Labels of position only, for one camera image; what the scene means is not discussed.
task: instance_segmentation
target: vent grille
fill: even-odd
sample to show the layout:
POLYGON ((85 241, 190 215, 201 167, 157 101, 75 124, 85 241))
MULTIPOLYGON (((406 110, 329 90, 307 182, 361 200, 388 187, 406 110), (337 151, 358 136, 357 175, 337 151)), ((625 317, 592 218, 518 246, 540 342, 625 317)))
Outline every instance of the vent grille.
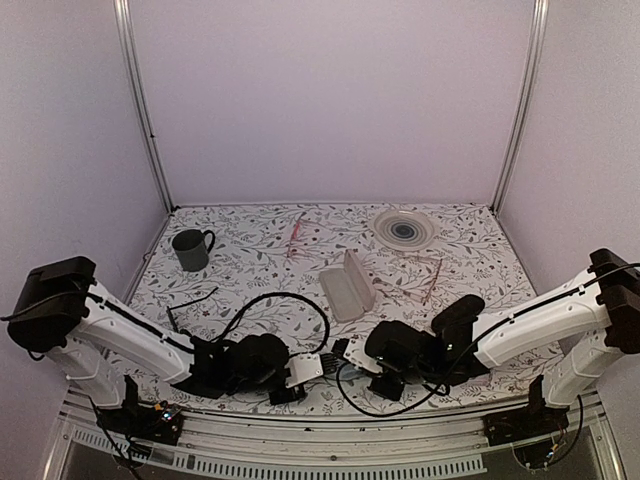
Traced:
MULTIPOLYGON (((117 435, 112 435, 112 437, 123 453, 126 452, 128 444, 117 435)), ((116 453, 102 432, 89 428, 76 426, 74 441, 103 452, 116 453)), ((480 455, 402 466, 331 468, 250 464, 248 462, 217 460, 197 453, 173 452, 171 454, 169 453, 170 447, 166 447, 166 451, 164 450, 163 448, 161 460, 147 459, 136 453, 133 453, 132 457, 141 463, 224 480, 418 480, 459 478, 487 471, 480 455)))

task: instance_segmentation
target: mug handle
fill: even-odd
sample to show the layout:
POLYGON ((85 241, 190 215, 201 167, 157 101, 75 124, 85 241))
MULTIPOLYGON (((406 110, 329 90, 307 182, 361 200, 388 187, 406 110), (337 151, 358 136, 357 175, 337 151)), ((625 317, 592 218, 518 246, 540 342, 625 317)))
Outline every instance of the mug handle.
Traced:
POLYGON ((211 252, 211 249, 213 248, 213 244, 216 243, 216 234, 213 233, 213 231, 211 230, 205 230, 203 232, 203 235, 205 237, 204 241, 205 241, 205 246, 207 245, 207 235, 211 234, 211 243, 209 244, 209 246, 207 247, 207 253, 211 252))

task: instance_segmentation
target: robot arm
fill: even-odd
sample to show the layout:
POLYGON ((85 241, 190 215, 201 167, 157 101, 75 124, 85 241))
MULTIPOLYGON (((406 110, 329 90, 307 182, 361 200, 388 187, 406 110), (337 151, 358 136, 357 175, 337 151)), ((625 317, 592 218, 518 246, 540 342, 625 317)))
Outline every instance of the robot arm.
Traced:
POLYGON ((116 372, 96 346, 120 353, 174 388, 209 398, 262 388, 272 404, 286 403, 304 398, 306 381, 335 370, 323 355, 290 355, 271 334, 209 342, 167 330, 111 295, 94 270, 84 257, 34 269, 15 313, 5 320, 18 345, 45 354, 91 397, 109 430, 132 434, 132 424, 145 432, 149 424, 160 425, 160 435, 145 438, 173 443, 179 428, 160 428, 158 416, 166 423, 175 415, 139 405, 135 382, 116 372))
POLYGON ((492 444, 550 433, 566 426, 568 406, 609 365, 640 353, 640 275, 606 249, 591 260, 566 284, 513 309, 482 313, 484 301, 468 295, 434 318, 435 335, 385 321, 366 339, 339 340, 334 352, 374 377, 374 393, 399 400, 405 384, 458 385, 523 352, 584 333, 531 384, 525 409, 485 418, 492 444), (504 425, 516 425, 517 432, 504 425))

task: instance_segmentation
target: black bracket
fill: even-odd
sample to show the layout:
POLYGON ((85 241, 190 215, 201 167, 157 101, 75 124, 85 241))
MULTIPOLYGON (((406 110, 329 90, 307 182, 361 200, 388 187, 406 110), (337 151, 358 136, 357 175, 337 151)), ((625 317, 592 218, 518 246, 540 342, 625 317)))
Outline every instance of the black bracket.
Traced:
POLYGON ((283 385, 282 388, 269 392, 269 401, 271 405, 281 405, 283 403, 302 400, 306 396, 307 392, 304 391, 303 385, 296 385, 291 388, 286 388, 283 385))
POLYGON ((369 390, 382 398, 397 402, 402 397, 402 392, 404 391, 404 383, 402 383, 397 375, 386 372, 383 375, 375 377, 371 380, 369 390))
POLYGON ((529 404, 526 407, 483 417, 484 434, 493 447, 557 432, 569 426, 568 411, 568 408, 545 405, 542 376, 539 376, 529 385, 529 404))
POLYGON ((138 385, 128 375, 125 376, 125 383, 127 390, 122 407, 98 408, 98 426, 131 438, 177 445, 182 433, 182 415, 177 413, 168 420, 163 418, 162 411, 140 405, 138 385))
MULTIPOLYGON (((627 265, 606 248, 593 252, 591 261, 589 272, 598 276, 627 265)), ((600 279, 598 284, 601 294, 596 300, 605 305, 611 320, 605 345, 627 355, 640 353, 640 274, 635 268, 626 268, 600 279)))
POLYGON ((64 347, 66 336, 88 314, 85 299, 95 267, 88 258, 74 257, 31 270, 14 315, 31 308, 9 322, 11 339, 37 353, 64 347))

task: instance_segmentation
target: metal frame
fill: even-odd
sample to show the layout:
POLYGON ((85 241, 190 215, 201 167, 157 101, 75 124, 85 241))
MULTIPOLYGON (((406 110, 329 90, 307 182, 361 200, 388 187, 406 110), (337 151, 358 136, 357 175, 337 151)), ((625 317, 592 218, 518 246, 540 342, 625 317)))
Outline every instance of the metal frame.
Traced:
MULTIPOLYGON (((591 391, 584 394, 583 399, 583 432, 591 434, 603 478, 625 479, 598 394, 591 391)), ((385 420, 363 419, 357 415, 335 418, 305 416, 298 419, 186 410, 184 431, 178 446, 154 445, 149 463, 216 478, 245 478, 246 474, 240 475, 241 468, 257 468, 265 472, 278 470, 282 472, 282 478, 290 480, 299 478, 301 471, 310 475, 315 472, 315 476, 310 478, 327 480, 342 478, 337 475, 342 473, 354 480, 364 478, 360 472, 371 472, 371 478, 374 478, 373 472, 389 469, 396 472, 406 470, 410 476, 416 468, 445 464, 451 468, 484 453, 512 448, 511 444, 489 447, 482 434, 481 419, 487 413, 520 407, 525 403, 526 399, 518 398, 498 404, 414 412, 399 419, 385 420), (389 449, 390 444, 393 444, 393 449, 389 449), (227 466, 230 469, 235 466, 236 472, 220 475, 223 473, 220 468, 227 466)), ((569 413, 569 430, 577 428, 578 420, 579 408, 574 404, 569 413)), ((56 432, 44 480, 61 478, 72 441, 103 451, 110 448, 95 426, 88 398, 73 388, 56 422, 56 432)), ((540 436, 515 445, 536 443, 547 437, 540 436)))
POLYGON ((124 63, 129 76, 129 85, 133 94, 133 101, 138 113, 138 121, 144 138, 151 173, 158 189, 158 194, 167 213, 175 209, 175 204, 171 198, 167 177, 160 161, 160 153, 156 144, 156 136, 154 135, 151 125, 151 117, 147 108, 147 101, 142 87, 142 76, 140 74, 140 65, 136 54, 136 46, 133 38, 133 26, 131 24, 131 15, 129 12, 128 0, 114 0, 116 10, 116 22, 118 24, 118 34, 120 36, 120 45, 122 46, 122 54, 124 55, 124 63))
POLYGON ((504 163, 500 172, 498 186, 496 187, 496 191, 491 202, 491 209, 496 213, 496 216, 500 215, 504 206, 507 190, 509 189, 509 183, 513 175, 513 169, 520 150, 522 134, 525 129, 527 114, 529 112, 536 76, 538 74, 538 65, 540 64, 540 58, 542 56, 542 45, 544 43, 544 31, 547 24, 548 9, 548 0, 536 0, 533 10, 533 20, 531 23, 531 34, 529 37, 529 51, 527 53, 527 61, 524 79, 522 81, 522 88, 520 90, 518 109, 516 110, 516 117, 513 122, 513 128, 511 129, 511 135, 509 137, 504 163))
MULTIPOLYGON (((129 83, 133 94, 133 100, 136 106, 136 111, 138 113, 138 121, 140 123, 140 128, 149 158, 149 164, 151 166, 151 172, 153 174, 156 188, 158 189, 158 193, 160 195, 164 208, 167 213, 169 213, 175 209, 175 204, 173 202, 167 177, 164 173, 164 168, 160 160, 160 153, 158 151, 158 145, 156 143, 156 136, 152 128, 151 117, 144 94, 142 75, 140 73, 140 65, 138 63, 133 35, 133 25, 129 10, 129 1, 114 0, 114 5, 116 11, 116 21, 118 24, 118 33, 122 46, 122 53, 129 76, 129 83)), ((496 212, 497 216, 500 214, 500 211, 504 206, 505 197, 507 194, 509 183, 511 181, 513 169, 515 167, 516 158, 520 149, 520 143, 522 141, 522 134, 524 132, 527 113, 529 111, 529 106, 535 87, 536 76, 538 73, 538 65, 540 63, 540 58, 542 55, 542 45, 544 42, 544 32, 546 27, 548 8, 549 0, 535 0, 533 19, 531 23, 531 33, 529 38, 529 48, 525 64, 525 74, 520 90, 520 98, 516 110, 516 117, 511 129, 509 143, 507 145, 507 151, 505 153, 498 185, 491 202, 491 209, 496 212)))

